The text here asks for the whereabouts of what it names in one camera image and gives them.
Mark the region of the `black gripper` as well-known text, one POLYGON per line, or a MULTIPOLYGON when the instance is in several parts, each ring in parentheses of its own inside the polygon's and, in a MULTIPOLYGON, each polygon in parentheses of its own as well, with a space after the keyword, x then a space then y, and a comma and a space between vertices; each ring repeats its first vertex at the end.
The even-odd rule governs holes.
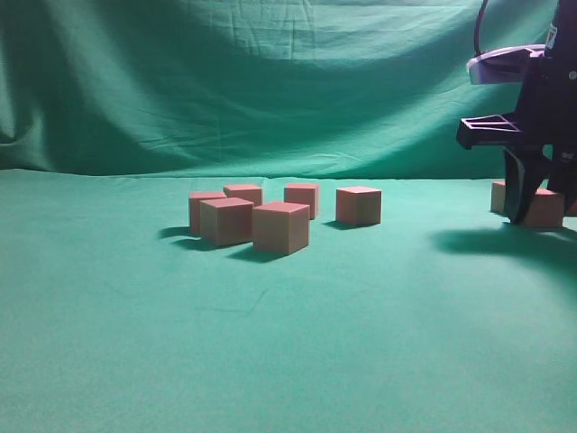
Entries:
POLYGON ((474 146, 513 146, 504 151, 504 212, 524 222, 536 191, 547 188, 576 200, 576 3, 559 1, 546 34, 545 51, 532 59, 515 109, 506 114, 463 118, 456 140, 474 146), (552 159, 544 147, 552 145, 552 159))

